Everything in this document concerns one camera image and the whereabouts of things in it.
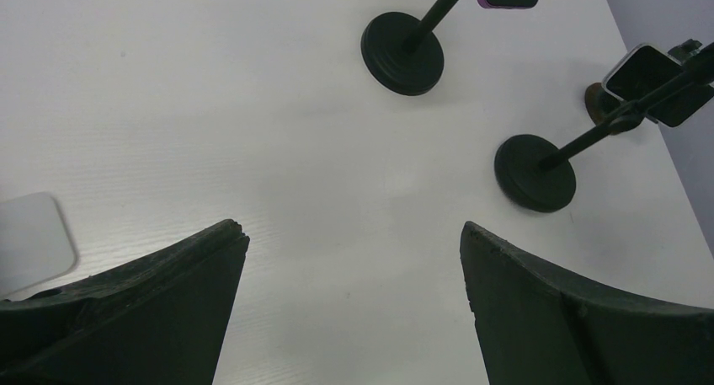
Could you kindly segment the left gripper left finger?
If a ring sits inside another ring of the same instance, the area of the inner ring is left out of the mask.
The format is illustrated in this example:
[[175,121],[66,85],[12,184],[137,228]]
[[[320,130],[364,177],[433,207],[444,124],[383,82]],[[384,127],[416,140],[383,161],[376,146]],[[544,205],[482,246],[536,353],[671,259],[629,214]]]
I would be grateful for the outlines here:
[[249,242],[224,220],[97,275],[2,301],[2,383],[212,383]]

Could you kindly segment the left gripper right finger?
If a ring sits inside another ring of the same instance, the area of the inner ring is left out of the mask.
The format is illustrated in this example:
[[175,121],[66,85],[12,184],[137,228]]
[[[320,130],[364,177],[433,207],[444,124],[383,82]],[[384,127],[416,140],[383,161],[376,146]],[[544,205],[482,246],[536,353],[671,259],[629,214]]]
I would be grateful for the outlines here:
[[460,256],[491,384],[710,384],[713,311],[622,291],[467,222]]

